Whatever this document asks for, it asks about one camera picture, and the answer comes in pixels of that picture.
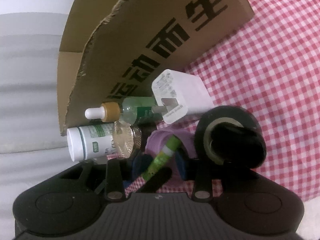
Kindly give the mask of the white pill bottle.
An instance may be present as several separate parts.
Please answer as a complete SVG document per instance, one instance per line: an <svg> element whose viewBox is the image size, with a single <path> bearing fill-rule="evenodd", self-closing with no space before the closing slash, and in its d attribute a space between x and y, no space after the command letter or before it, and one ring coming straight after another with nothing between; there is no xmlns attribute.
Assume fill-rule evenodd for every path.
<svg viewBox="0 0 320 240"><path fill-rule="evenodd" d="M116 152L113 123L73 127L67 129L69 155L72 161L84 161Z"/></svg>

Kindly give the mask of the brown cardboard box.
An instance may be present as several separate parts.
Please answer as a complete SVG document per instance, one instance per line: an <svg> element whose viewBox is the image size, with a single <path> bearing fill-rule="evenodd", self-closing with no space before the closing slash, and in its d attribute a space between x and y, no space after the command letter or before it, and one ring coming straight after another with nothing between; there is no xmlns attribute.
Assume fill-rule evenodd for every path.
<svg viewBox="0 0 320 240"><path fill-rule="evenodd" d="M250 21L248 0L74 0L57 64L61 135L89 123L84 112L178 70Z"/></svg>

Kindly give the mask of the white curtain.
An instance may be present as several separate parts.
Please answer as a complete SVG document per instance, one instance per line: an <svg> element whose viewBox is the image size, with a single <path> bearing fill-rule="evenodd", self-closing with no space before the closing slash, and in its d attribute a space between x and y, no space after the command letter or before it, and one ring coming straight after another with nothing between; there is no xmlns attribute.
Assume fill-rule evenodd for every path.
<svg viewBox="0 0 320 240"><path fill-rule="evenodd" d="M57 58L74 0L1 0L1 239L12 205L72 166L57 113Z"/></svg>

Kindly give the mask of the green lip balm tube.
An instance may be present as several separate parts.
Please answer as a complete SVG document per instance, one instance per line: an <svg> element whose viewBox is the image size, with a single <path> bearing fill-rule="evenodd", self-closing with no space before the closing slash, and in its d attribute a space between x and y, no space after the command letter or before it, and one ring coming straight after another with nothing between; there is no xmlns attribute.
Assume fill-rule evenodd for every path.
<svg viewBox="0 0 320 240"><path fill-rule="evenodd" d="M160 152L156 155L155 159L153 159L147 170L142 174L142 178L145 181L149 181L161 168L166 165L181 144L182 142L180 139L178 139L178 137L175 135L172 135L167 140Z"/></svg>

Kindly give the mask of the white power adapter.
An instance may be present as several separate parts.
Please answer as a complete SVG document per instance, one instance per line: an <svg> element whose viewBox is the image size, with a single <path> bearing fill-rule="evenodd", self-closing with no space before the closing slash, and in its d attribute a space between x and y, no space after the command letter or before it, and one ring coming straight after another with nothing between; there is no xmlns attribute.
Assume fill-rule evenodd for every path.
<svg viewBox="0 0 320 240"><path fill-rule="evenodd" d="M152 112L161 114L166 124L214 108L199 76L166 69L153 80L151 89L157 102Z"/></svg>

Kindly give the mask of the pink checkered tablecloth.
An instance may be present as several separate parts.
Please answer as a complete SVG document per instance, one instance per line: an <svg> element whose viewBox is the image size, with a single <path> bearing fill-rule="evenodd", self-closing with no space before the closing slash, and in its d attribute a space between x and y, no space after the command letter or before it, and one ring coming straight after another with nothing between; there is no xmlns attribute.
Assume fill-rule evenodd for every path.
<svg viewBox="0 0 320 240"><path fill-rule="evenodd" d="M215 105L257 119L258 172L302 200L319 196L319 0L249 0L254 17L184 68Z"/></svg>

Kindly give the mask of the gold lid round jar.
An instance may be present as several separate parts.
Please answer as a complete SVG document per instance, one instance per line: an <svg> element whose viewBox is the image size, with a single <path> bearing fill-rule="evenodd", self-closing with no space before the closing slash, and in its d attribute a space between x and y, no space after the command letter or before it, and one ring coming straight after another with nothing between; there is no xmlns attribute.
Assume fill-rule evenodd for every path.
<svg viewBox="0 0 320 240"><path fill-rule="evenodd" d="M142 133L137 126L116 121L113 124L112 137L117 152L123 158L129 158L136 149L141 148Z"/></svg>

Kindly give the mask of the black electrical tape roll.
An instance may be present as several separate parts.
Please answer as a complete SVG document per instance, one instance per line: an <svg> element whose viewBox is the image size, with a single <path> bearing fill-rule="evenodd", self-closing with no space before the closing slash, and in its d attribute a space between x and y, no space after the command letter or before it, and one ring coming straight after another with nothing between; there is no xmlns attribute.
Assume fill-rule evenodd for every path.
<svg viewBox="0 0 320 240"><path fill-rule="evenodd" d="M253 169L267 156L259 122L239 106L218 106L204 113L196 127L194 145L199 159L220 166Z"/></svg>

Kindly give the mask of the green dropper bottle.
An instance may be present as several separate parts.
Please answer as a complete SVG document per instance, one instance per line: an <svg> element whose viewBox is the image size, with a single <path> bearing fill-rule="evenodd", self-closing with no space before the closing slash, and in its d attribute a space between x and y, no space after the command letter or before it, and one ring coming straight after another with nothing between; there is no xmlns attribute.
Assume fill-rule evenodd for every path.
<svg viewBox="0 0 320 240"><path fill-rule="evenodd" d="M85 110L85 117L89 120L100 119L102 122L126 122L130 125L148 124L162 121L160 113L153 113L156 106L153 97L130 96L121 103L104 102L100 107Z"/></svg>

